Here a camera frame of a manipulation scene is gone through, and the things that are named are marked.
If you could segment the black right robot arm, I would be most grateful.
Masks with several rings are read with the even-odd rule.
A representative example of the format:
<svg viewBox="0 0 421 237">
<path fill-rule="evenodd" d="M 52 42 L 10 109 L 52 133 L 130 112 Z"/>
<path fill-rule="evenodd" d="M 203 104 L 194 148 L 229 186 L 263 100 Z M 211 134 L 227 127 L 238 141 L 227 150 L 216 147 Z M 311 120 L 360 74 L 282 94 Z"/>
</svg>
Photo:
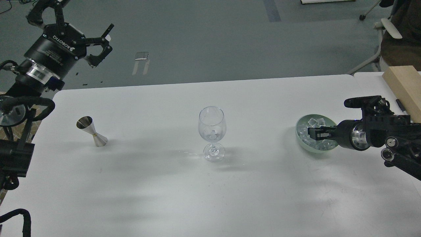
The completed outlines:
<svg viewBox="0 0 421 237">
<path fill-rule="evenodd" d="M 386 167 L 396 167 L 420 180 L 421 125 L 411 121 L 410 115 L 396 115 L 390 103 L 380 95 L 349 98 L 347 108 L 359 108 L 360 120 L 343 120 L 335 126 L 308 128 L 316 141 L 336 141 L 340 147 L 367 150 L 385 147 L 381 157 Z"/>
</svg>

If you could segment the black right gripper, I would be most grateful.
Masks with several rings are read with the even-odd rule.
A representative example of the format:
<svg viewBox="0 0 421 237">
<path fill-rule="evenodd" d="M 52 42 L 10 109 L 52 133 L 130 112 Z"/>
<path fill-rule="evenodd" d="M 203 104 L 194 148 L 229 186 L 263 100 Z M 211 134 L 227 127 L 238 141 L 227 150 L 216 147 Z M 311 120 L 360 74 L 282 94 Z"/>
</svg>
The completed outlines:
<svg viewBox="0 0 421 237">
<path fill-rule="evenodd" d="M 315 141 L 336 141 L 348 149 L 363 151 L 370 147 L 360 120 L 343 120 L 338 126 L 309 127 L 307 133 Z"/>
</svg>

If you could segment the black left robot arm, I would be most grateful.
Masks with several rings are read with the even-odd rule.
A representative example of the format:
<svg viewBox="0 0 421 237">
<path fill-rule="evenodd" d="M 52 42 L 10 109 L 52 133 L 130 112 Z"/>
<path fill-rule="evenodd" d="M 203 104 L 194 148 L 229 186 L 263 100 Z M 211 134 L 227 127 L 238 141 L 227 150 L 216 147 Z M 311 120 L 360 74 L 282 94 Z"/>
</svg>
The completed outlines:
<svg viewBox="0 0 421 237">
<path fill-rule="evenodd" d="M 63 89 L 64 78 L 79 60 L 97 67 L 110 52 L 110 24 L 104 33 L 88 38 L 64 19 L 68 0 L 39 0 L 27 14 L 30 25 L 42 29 L 42 35 L 25 53 L 25 60 L 1 62 L 1 69 L 15 74 L 15 83 L 1 94 L 1 200 L 26 177 L 35 145 L 30 136 L 33 123 L 44 120 L 55 103 L 42 97 L 48 91 Z"/>
</svg>

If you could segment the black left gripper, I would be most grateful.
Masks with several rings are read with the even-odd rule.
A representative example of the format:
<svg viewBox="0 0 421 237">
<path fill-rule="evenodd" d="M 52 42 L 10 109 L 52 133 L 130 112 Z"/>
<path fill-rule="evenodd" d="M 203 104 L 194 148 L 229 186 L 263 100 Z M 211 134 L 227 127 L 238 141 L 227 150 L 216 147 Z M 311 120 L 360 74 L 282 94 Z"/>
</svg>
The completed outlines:
<svg viewBox="0 0 421 237">
<path fill-rule="evenodd" d="M 77 60 L 84 59 L 92 68 L 97 67 L 112 51 L 109 33 L 114 28 L 110 24 L 104 33 L 96 38 L 85 35 L 64 21 L 63 8 L 69 0 L 39 0 L 26 16 L 30 25 L 43 30 L 43 34 L 25 53 L 25 57 L 45 66 L 52 73 L 64 78 Z M 56 24 L 44 24 L 43 12 L 54 9 Z M 87 48 L 99 46 L 98 55 L 88 54 Z"/>
</svg>

